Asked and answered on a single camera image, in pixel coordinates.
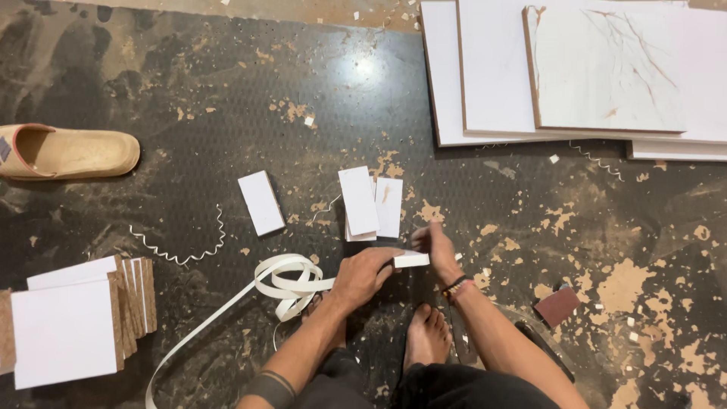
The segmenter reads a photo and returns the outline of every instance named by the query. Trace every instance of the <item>bracelet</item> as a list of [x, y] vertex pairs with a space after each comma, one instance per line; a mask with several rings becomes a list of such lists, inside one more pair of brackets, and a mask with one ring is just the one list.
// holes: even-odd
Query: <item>bracelet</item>
[[459, 289], [459, 287], [462, 285], [462, 283], [466, 279], [467, 279], [467, 276], [465, 276], [463, 274], [458, 279], [454, 280], [454, 283], [452, 285], [450, 285], [449, 287], [447, 287], [444, 290], [442, 290], [442, 295], [444, 295], [445, 297], [447, 297], [449, 299], [449, 297], [451, 297], [452, 294], [454, 294], [454, 293], [457, 292], [457, 290]]

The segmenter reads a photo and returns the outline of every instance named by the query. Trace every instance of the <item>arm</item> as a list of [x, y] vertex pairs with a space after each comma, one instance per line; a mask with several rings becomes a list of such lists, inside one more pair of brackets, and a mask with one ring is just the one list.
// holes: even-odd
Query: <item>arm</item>
[[[412, 235], [412, 247], [428, 251], [437, 275], [449, 286], [462, 276], [454, 260], [454, 247], [444, 235], [440, 223]], [[454, 301], [467, 326], [470, 343], [488, 369], [520, 377], [543, 391], [563, 409], [584, 408], [585, 404], [575, 386], [561, 369], [537, 345], [530, 342], [472, 285], [462, 289]]]
[[[262, 367], [265, 374], [272, 376], [258, 375], [256, 379], [267, 376], [278, 382], [273, 385], [278, 388], [277, 390], [285, 393], [286, 389], [293, 389], [291, 393], [297, 396], [313, 377], [318, 364], [324, 358], [326, 348], [333, 339], [338, 324], [374, 296], [393, 272], [391, 265], [383, 268], [382, 266], [400, 254], [403, 254], [403, 251], [391, 247], [370, 247], [351, 258], [345, 258], [341, 262], [330, 294]], [[253, 381], [249, 389], [257, 386], [258, 384]], [[263, 392], [266, 391], [248, 390], [248, 394], [242, 397], [237, 408], [273, 407], [255, 392], [264, 395]]]

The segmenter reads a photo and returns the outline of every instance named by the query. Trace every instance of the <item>foot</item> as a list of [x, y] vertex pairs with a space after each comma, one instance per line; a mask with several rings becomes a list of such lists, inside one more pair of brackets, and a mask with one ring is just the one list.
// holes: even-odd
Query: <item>foot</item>
[[[308, 304], [308, 307], [305, 309], [301, 316], [301, 320], [305, 322], [305, 320], [308, 319], [308, 317], [318, 308], [318, 305], [321, 303], [321, 301], [328, 296], [328, 291], [324, 292], [323, 295], [316, 294], [313, 297], [313, 301], [311, 301], [310, 304]], [[331, 340], [331, 343], [328, 344], [328, 347], [326, 348], [326, 353], [330, 352], [334, 348], [345, 348], [346, 347], [346, 321], [345, 319], [341, 321], [341, 323], [338, 324], [338, 328], [336, 328], [336, 333], [333, 335], [333, 339]]]
[[449, 325], [444, 322], [444, 314], [429, 304], [422, 304], [414, 312], [409, 330], [406, 331], [406, 352], [404, 371], [413, 364], [443, 364], [449, 356], [452, 335]]

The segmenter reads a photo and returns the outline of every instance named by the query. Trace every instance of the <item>floor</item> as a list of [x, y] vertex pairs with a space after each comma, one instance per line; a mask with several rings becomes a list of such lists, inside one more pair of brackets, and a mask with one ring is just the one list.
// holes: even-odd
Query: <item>floor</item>
[[[138, 168], [121, 178], [0, 182], [0, 287], [22, 290], [30, 275], [88, 258], [151, 257], [129, 225], [172, 254], [208, 250], [216, 204], [229, 235], [218, 255], [189, 267], [153, 259], [159, 330], [123, 371], [25, 391], [0, 376], [0, 402], [142, 408], [157, 362], [243, 288], [260, 260], [301, 253], [331, 277], [361, 249], [340, 239], [340, 201], [312, 218], [338, 195], [336, 171], [366, 164], [404, 180], [398, 243], [440, 218], [465, 273], [508, 314], [536, 317], [536, 298], [573, 286], [577, 315], [547, 332], [591, 408], [725, 407], [727, 166], [625, 161], [623, 143], [583, 141], [621, 182], [568, 143], [438, 149], [422, 39], [403, 29], [411, 20], [383, 33], [329, 25], [352, 25], [335, 21], [344, 15], [336, 10], [308, 25], [0, 4], [0, 124], [120, 130], [142, 146]], [[258, 238], [236, 178], [263, 169], [288, 226]], [[425, 270], [397, 274], [348, 322], [348, 347], [378, 408], [390, 404], [384, 392], [400, 375], [418, 303], [441, 307], [459, 359], [471, 353], [436, 288]], [[295, 329], [276, 331], [274, 308], [254, 295], [220, 317], [164, 369], [157, 405], [233, 407], [273, 353], [273, 333], [282, 342]]]

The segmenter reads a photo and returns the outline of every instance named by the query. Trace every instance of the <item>hand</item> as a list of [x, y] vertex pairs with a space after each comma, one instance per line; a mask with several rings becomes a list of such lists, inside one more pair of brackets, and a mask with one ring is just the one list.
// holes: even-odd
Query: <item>hand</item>
[[349, 315], [381, 289], [394, 271], [392, 264], [382, 267], [402, 254], [403, 250], [393, 247], [369, 247], [351, 258], [344, 258], [329, 297]]
[[454, 246], [442, 232], [439, 221], [432, 219], [429, 226], [417, 229], [411, 235], [411, 249], [429, 253], [432, 266], [445, 285], [452, 285], [462, 276], [462, 270], [454, 260]]

